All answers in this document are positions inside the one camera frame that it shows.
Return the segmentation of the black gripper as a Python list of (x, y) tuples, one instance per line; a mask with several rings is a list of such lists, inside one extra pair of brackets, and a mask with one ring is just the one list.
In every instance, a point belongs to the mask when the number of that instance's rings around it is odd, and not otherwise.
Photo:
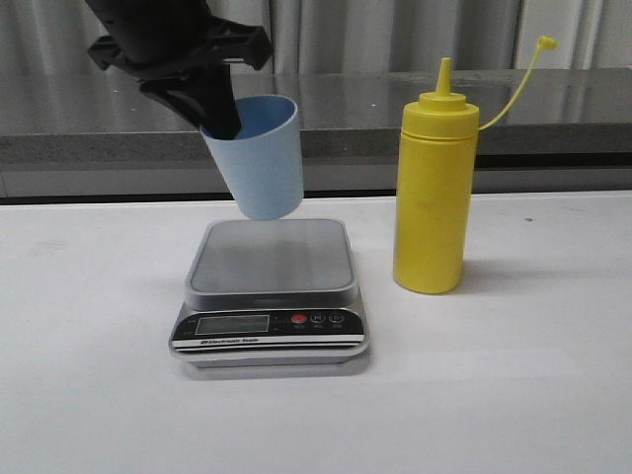
[[(89, 1), (87, 6), (108, 32), (88, 49), (100, 69), (113, 66), (148, 80), (139, 83), (146, 98), (213, 138), (236, 137), (242, 125), (228, 65), (263, 68), (272, 55), (263, 27), (216, 17), (204, 1)], [(181, 79), (160, 79), (191, 70), (197, 71), (186, 89)]]

